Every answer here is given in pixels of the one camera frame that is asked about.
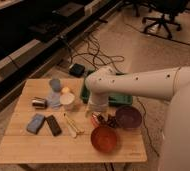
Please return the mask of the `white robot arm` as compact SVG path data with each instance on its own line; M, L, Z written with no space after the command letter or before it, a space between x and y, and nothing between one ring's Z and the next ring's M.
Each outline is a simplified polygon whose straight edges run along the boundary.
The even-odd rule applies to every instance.
M190 66L117 75L105 66L85 79L89 107L104 111L111 92L167 100L158 171L190 171Z

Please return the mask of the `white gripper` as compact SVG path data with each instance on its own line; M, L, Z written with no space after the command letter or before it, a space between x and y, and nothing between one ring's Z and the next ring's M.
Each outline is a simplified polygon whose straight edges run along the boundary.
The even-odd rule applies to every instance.
M87 112L89 114L93 112L105 113L109 104L108 97L107 93L91 93L87 104Z

